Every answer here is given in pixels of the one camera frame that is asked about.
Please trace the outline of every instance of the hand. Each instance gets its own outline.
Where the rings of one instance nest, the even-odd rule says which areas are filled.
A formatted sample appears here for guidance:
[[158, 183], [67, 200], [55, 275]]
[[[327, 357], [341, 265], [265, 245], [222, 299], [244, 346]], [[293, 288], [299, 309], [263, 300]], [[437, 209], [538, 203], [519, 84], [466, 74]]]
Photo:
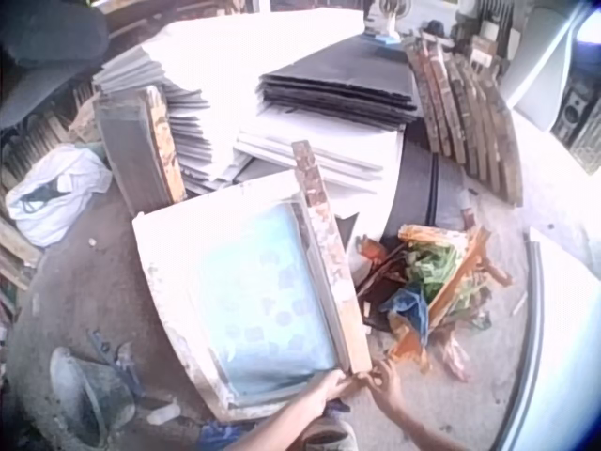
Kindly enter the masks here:
[[369, 388], [372, 397], [381, 411], [389, 418], [403, 411], [403, 394], [401, 392], [401, 378], [390, 360], [375, 362], [375, 368], [370, 373], [361, 373], [357, 376], [359, 381]]
[[352, 379], [348, 378], [340, 369], [318, 373], [298, 394], [297, 400], [306, 400], [310, 403], [311, 408], [315, 409], [315, 417], [317, 418], [326, 409], [326, 402], [340, 397], [351, 382]]

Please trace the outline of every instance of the pile of debris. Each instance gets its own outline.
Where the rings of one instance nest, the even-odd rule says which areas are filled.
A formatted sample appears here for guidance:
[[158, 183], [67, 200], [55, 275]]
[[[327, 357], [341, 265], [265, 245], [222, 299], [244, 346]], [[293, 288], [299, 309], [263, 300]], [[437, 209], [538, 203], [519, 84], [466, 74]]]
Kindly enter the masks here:
[[364, 324], [390, 332], [397, 340], [388, 350], [390, 358], [413, 359], [427, 371], [426, 346], [436, 346], [461, 381], [470, 376], [455, 327], [463, 323], [489, 328], [484, 310], [491, 298], [489, 279], [504, 287], [512, 284], [486, 256], [490, 232], [473, 226], [470, 214], [468, 218], [472, 226], [466, 232], [403, 225], [398, 232], [402, 243], [389, 254], [379, 243], [363, 240], [361, 252], [374, 269], [358, 287]]

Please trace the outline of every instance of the wooden slat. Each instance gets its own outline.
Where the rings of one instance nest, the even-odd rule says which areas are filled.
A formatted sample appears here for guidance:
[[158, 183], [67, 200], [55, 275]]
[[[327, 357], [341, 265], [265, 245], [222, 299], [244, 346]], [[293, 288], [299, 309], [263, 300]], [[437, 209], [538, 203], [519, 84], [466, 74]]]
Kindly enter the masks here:
[[167, 120], [167, 101], [159, 89], [150, 88], [147, 94], [148, 112], [154, 130], [152, 139], [161, 159], [163, 181], [169, 187], [172, 202], [181, 202], [186, 198], [186, 188], [181, 178], [176, 144]]
[[427, 56], [427, 49], [424, 46], [425, 44], [422, 41], [422, 45], [418, 50], [418, 56], [420, 58], [420, 62], [422, 63], [422, 68], [424, 69], [424, 76], [428, 84], [428, 89], [430, 90], [430, 97], [432, 99], [432, 104], [434, 105], [434, 115], [437, 123], [439, 124], [439, 138], [440, 146], [442, 147], [442, 154], [445, 157], [450, 157], [452, 154], [451, 143], [449, 142], [449, 129], [447, 128], [447, 122], [444, 118], [442, 98], [440, 97], [439, 87], [436, 83], [434, 71], [432, 71], [432, 66], [430, 65], [430, 59]]
[[[326, 187], [319, 174], [316, 159], [308, 141], [292, 143], [297, 162], [297, 178], [305, 193], [316, 245], [323, 260], [327, 282], [333, 297], [333, 307], [347, 347], [350, 371], [360, 373], [372, 368], [362, 315], [353, 285], [347, 253], [331, 211]], [[331, 303], [324, 302], [325, 308]]]
[[511, 204], [521, 206], [523, 203], [522, 172], [514, 121], [492, 80], [483, 80], [480, 85], [488, 98], [488, 108], [497, 133], [499, 166], [502, 173], [502, 188], [505, 200]]
[[480, 102], [478, 101], [478, 91], [474, 82], [471, 79], [470, 71], [467, 62], [464, 59], [457, 57], [455, 59], [459, 74], [463, 79], [468, 96], [468, 106], [470, 107], [471, 117], [473, 118], [473, 131], [476, 137], [476, 154], [478, 160], [478, 178], [480, 181], [488, 180], [488, 157], [486, 156], [486, 139], [484, 121], [480, 112]]
[[3, 247], [0, 247], [0, 274], [4, 275], [18, 288], [25, 291], [29, 289], [29, 283], [31, 281], [28, 277], [23, 275], [22, 266], [19, 264], [19, 261]]
[[2, 185], [7, 189], [7, 191], [12, 190], [15, 186], [19, 184], [17, 178], [4, 165], [2, 165], [2, 168], [0, 168], [0, 181], [2, 182]]
[[444, 62], [442, 61], [442, 48], [438, 44], [434, 44], [430, 50], [430, 64], [432, 65], [432, 71], [434, 71], [434, 76], [439, 86], [442, 106], [444, 107], [444, 115], [447, 119], [449, 133], [451, 134], [451, 140], [453, 142], [455, 160], [459, 164], [465, 164], [466, 150], [463, 144], [463, 129], [459, 122], [459, 114], [457, 113], [455, 99], [453, 98], [451, 85], [449, 84]]
[[439, 138], [439, 124], [436, 121], [436, 115], [434, 113], [434, 103], [430, 95], [430, 89], [428, 82], [425, 78], [424, 68], [420, 62], [414, 43], [407, 43], [404, 45], [405, 53], [407, 54], [409, 64], [413, 69], [415, 75], [415, 83], [417, 90], [422, 101], [422, 109], [424, 110], [424, 121], [425, 129], [428, 135], [428, 141], [430, 143], [430, 151], [432, 153], [440, 153], [440, 138]]
[[56, 140], [59, 143], [67, 143], [69, 141], [69, 134], [67, 133], [63, 125], [60, 123], [58, 118], [54, 115], [54, 113], [50, 110], [46, 111], [44, 113], [44, 118], [46, 119], [46, 122], [48, 123], [48, 126], [52, 130], [54, 136], [56, 137]]
[[459, 113], [459, 122], [463, 129], [465, 138], [465, 146], [468, 151], [468, 173], [473, 176], [478, 176], [478, 148], [476, 144], [476, 134], [474, 127], [474, 119], [471, 116], [470, 106], [468, 104], [468, 94], [463, 82], [463, 78], [459, 75], [459, 69], [455, 64], [452, 56], [446, 54], [444, 56], [444, 64], [449, 74], [451, 89], [455, 98], [455, 104]]
[[476, 91], [478, 91], [478, 102], [485, 129], [486, 156], [488, 157], [488, 175], [490, 188], [495, 193], [501, 192], [501, 175], [499, 173], [499, 143], [497, 141], [497, 131], [488, 107], [488, 98], [483, 91], [478, 80], [474, 79]]
[[41, 251], [2, 218], [0, 218], [0, 244], [32, 268], [38, 266], [42, 256]]

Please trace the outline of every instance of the finger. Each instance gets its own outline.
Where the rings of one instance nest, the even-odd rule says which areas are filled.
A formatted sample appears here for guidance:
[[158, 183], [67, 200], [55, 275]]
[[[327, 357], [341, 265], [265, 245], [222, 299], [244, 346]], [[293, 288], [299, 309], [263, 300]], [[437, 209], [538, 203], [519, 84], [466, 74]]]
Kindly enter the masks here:
[[374, 378], [371, 375], [367, 373], [360, 373], [357, 375], [357, 379], [363, 386], [369, 388], [372, 392], [379, 390], [378, 386], [376, 385], [376, 381], [374, 381]]
[[338, 397], [348, 397], [361, 388], [360, 383], [354, 378], [346, 377], [338, 382], [338, 385], [332, 387], [328, 393], [328, 400]]
[[334, 369], [326, 374], [324, 381], [326, 381], [331, 386], [335, 386], [338, 382], [343, 381], [347, 375], [342, 369]]
[[394, 373], [396, 372], [394, 362], [391, 359], [386, 359], [384, 360], [384, 365], [389, 369], [390, 375], [394, 376]]
[[392, 378], [393, 372], [391, 368], [388, 365], [386, 365], [385, 360], [377, 361], [376, 368], [378, 369], [379, 374], [381, 375], [382, 381], [384, 383], [388, 382]]

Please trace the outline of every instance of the stack of black boards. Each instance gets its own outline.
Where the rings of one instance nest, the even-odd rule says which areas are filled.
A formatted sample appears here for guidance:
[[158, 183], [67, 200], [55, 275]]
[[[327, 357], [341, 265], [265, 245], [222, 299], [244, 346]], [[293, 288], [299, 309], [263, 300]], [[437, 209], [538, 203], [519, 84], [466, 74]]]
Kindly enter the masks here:
[[263, 75], [267, 103], [397, 130], [415, 119], [413, 77], [400, 46], [345, 39]]

